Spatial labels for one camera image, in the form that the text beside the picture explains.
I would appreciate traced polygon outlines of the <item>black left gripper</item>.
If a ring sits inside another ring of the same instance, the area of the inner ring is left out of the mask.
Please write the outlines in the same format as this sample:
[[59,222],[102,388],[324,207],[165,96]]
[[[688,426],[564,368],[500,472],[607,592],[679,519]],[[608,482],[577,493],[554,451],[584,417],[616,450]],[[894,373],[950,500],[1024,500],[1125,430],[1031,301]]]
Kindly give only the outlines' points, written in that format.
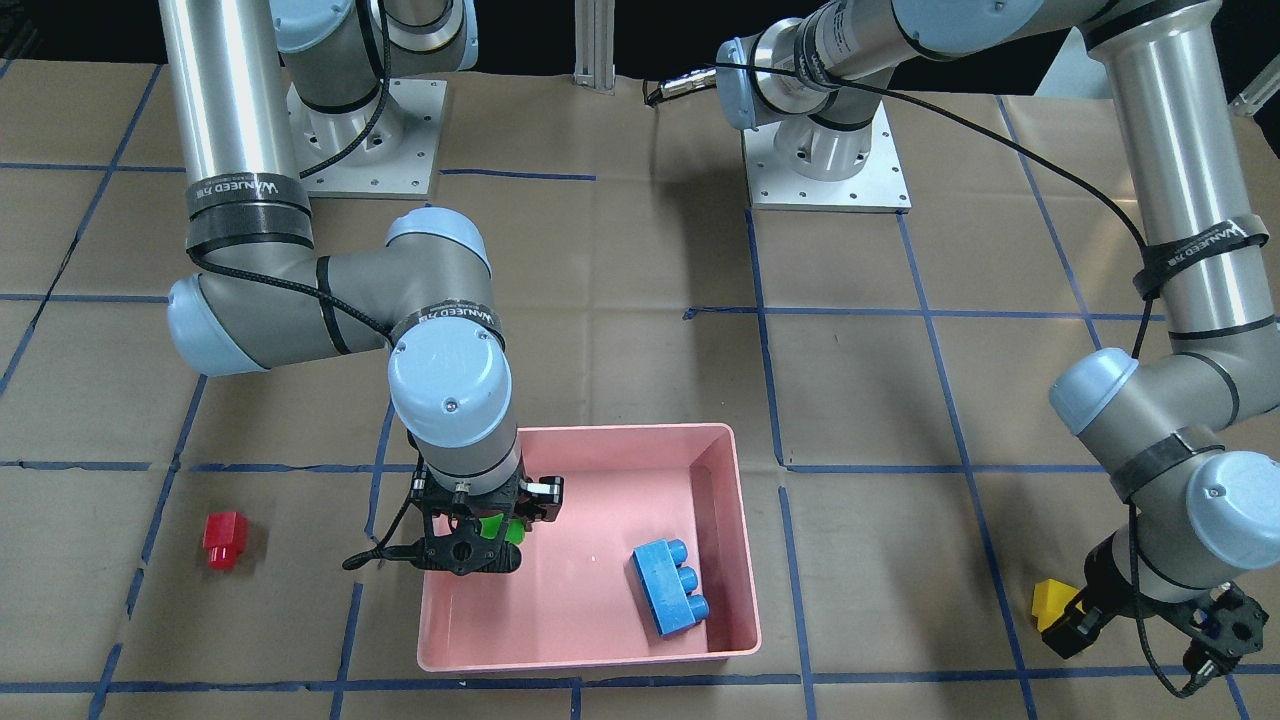
[[[1092,647],[1117,616],[1135,619],[1146,661],[1166,691],[1199,691],[1215,678],[1234,673],[1243,657],[1262,650],[1268,621],[1267,612],[1238,585],[1225,585],[1180,603],[1149,600],[1129,585],[1085,587],[1039,637],[1057,656],[1071,659]],[[1146,620],[1152,618],[1162,619],[1189,638],[1181,660],[1189,679],[1180,687],[1155,661],[1146,630]]]

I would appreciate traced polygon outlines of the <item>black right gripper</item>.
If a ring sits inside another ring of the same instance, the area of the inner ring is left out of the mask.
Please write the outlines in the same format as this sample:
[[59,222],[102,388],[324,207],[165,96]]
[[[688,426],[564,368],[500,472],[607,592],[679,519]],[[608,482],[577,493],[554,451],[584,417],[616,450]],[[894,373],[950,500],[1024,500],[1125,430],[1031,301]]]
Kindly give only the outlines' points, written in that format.
[[499,530],[497,539],[480,537],[480,519],[495,514],[521,518],[530,530],[535,521],[554,521],[563,500],[563,477],[532,480],[517,471],[497,489],[471,495],[461,484],[449,487],[428,471],[417,471],[410,502],[422,514],[425,536],[410,546],[410,564],[457,577],[516,571],[522,562],[518,546],[503,539],[506,530]]

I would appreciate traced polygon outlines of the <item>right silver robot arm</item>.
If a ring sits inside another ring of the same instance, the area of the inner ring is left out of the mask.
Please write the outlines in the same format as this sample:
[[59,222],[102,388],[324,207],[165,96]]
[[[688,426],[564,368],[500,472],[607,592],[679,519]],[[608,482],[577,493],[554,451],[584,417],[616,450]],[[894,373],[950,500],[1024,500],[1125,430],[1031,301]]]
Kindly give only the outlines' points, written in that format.
[[412,544],[346,560],[456,575],[512,573],[520,536],[553,521],[558,477],[531,480],[477,227],[445,208],[396,219],[380,249],[321,255],[307,178],[407,158],[398,81],[477,59],[471,1],[163,1],[188,187],[166,320],[204,375],[384,350],[390,404],[419,452]]

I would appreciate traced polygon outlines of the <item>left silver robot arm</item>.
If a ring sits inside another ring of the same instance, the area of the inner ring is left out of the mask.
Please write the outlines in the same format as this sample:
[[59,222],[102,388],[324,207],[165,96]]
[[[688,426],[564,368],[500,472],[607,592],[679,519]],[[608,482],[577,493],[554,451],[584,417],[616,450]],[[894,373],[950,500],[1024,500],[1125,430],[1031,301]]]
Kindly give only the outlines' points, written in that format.
[[740,129],[806,119],[860,132],[899,64],[950,61],[1076,27],[1114,94],[1142,227],[1146,306],[1171,352],[1102,348],[1050,388],[1064,425],[1108,473],[1126,523],[1085,559],[1085,584],[1043,642],[1070,659],[1117,616],[1189,638],[1178,698],[1258,651],[1268,619],[1239,575],[1277,564],[1277,461],[1220,432],[1277,410],[1277,319],[1265,223],[1252,211],[1211,23],[1217,1],[831,1],[721,45],[713,65]]

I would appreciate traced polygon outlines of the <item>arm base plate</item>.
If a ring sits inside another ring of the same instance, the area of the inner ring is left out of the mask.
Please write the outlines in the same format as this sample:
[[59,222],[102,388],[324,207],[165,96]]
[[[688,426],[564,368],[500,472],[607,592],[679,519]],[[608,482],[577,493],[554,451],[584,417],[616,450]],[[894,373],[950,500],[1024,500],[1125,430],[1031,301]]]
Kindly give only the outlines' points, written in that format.
[[[378,123],[338,163],[302,179],[312,199],[428,201],[445,115],[443,79],[393,79]],[[287,95],[291,137],[300,169],[335,156],[365,129],[378,102],[346,114],[325,114]]]
[[905,213],[913,200],[884,106],[835,131],[808,117],[741,133],[751,206],[781,211]]

